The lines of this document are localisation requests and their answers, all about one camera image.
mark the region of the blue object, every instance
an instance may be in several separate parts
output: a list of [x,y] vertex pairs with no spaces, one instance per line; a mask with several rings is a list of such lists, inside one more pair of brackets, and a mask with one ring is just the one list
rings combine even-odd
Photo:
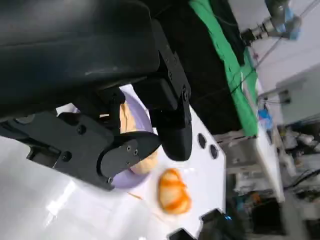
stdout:
[[292,19],[294,19],[294,12],[293,11],[291,11],[291,9],[290,8],[286,8],[285,9],[285,19],[284,19],[284,21],[285,22],[289,22],[289,21],[291,21]]
[[281,25],[277,26],[277,27],[276,27],[276,31],[277,31],[278,33],[285,33],[285,32],[286,32],[286,25],[281,24]]
[[299,36],[300,36],[300,33],[301,33],[300,29],[297,29],[297,30],[291,32],[290,39],[291,40],[297,40],[299,38]]
[[258,111],[259,116],[259,122],[266,130],[271,130],[274,126],[274,123],[272,121],[272,117],[270,116],[268,110],[262,109]]

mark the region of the green cloth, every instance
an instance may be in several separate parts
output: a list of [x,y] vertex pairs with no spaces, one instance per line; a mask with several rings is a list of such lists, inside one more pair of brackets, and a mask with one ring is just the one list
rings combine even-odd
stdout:
[[[248,86],[254,103],[257,102],[256,81],[257,73],[250,63],[249,53],[245,52],[245,65],[240,66],[231,45],[227,41],[221,26],[215,18],[209,0],[194,0],[189,2],[198,17],[207,26],[216,52],[224,62],[224,69],[230,91],[233,92],[243,78]],[[232,94],[239,120],[246,136],[254,136],[258,132],[257,115],[251,109],[248,100],[243,94],[242,88],[238,87]]]

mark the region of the bread roll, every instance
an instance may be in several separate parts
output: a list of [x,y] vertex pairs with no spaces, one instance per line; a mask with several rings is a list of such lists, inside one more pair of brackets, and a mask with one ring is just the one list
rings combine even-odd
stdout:
[[[137,131],[136,122],[131,114],[129,106],[127,102],[120,105],[120,133],[127,133],[127,132],[135,132]],[[144,160],[140,161],[136,165],[132,166],[130,169],[138,175],[144,175],[149,173],[158,163],[157,160],[157,151],[152,153],[149,157],[145,158]]]
[[159,180],[158,199],[168,214],[184,214],[191,208],[191,199],[177,169],[167,169]]

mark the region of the cable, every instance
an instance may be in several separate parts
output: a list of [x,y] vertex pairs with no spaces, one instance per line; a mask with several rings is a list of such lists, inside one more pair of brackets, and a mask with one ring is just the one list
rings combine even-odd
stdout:
[[235,27],[235,28],[238,28],[238,24],[237,23],[230,23],[226,20],[224,20],[222,17],[216,15],[213,11],[213,9],[211,9],[212,11],[208,10],[207,7],[200,1],[197,1],[197,0],[191,0],[190,2],[194,2],[194,3],[197,3],[197,4],[200,4],[209,14],[212,14],[214,15],[217,19],[219,19],[221,22],[223,22],[224,24],[227,24],[229,26],[232,26],[232,27]]
[[263,101],[265,104],[274,104],[274,105],[282,105],[282,104],[288,104],[287,102],[284,101]]
[[299,179],[298,181],[295,181],[294,183],[290,184],[289,186],[286,186],[286,187],[284,188],[284,190],[286,191],[286,190],[289,190],[289,189],[293,189],[293,188],[295,188],[296,186],[298,186],[300,183],[302,183],[303,181],[305,181],[305,180],[307,180],[307,179],[309,179],[309,178],[315,177],[315,176],[317,176],[317,175],[319,175],[319,174],[320,174],[320,169],[315,170],[315,171],[307,174],[306,176],[302,177],[302,178]]
[[[301,18],[305,18],[311,11],[313,11],[318,5],[320,4],[320,0],[314,0],[312,3],[310,3],[306,8],[305,10],[300,14],[300,17]],[[248,80],[248,77],[254,73],[257,68],[266,60],[266,58],[278,47],[279,43],[282,41],[282,38],[279,38],[271,47],[270,49],[265,53],[265,55],[263,55],[263,57],[261,58],[261,60],[254,66],[254,68],[243,78],[243,80],[230,92],[231,95],[233,95],[238,88],[240,88],[242,86],[242,84]],[[229,83],[233,83],[233,81],[235,80],[236,76],[238,75],[238,73],[241,72],[241,69],[236,72],[234,75],[233,75],[233,79],[232,81]],[[196,106],[197,104],[199,104],[200,101],[206,99],[207,97],[209,96],[212,96],[212,95],[215,95],[215,94],[218,94],[220,92],[224,92],[224,91],[229,91],[230,88],[229,87],[225,87],[223,89],[220,89],[219,91],[216,91],[216,92],[212,92],[212,93],[208,93],[200,98],[198,98],[192,105],[193,106]]]
[[310,171],[309,169],[303,171],[303,173],[301,173],[290,185],[294,185],[295,183],[297,183],[309,171]]

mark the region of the equipment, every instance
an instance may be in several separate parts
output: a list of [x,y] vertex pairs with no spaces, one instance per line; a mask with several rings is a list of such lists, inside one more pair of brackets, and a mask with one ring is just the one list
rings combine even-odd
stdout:
[[[198,240],[245,240],[244,230],[236,220],[212,210],[201,217],[202,228]],[[179,229],[169,236],[169,240],[195,240],[185,229]]]
[[290,9],[290,0],[265,0],[271,15],[255,29],[247,29],[241,34],[244,43],[250,46],[258,39],[268,37],[296,40],[300,34],[302,20]]
[[[160,144],[175,161],[190,157],[191,89],[144,4],[11,0],[0,16],[0,135],[29,145],[29,160],[111,190]],[[120,134],[118,87],[129,83],[158,136]],[[57,116],[68,103],[80,113]]]

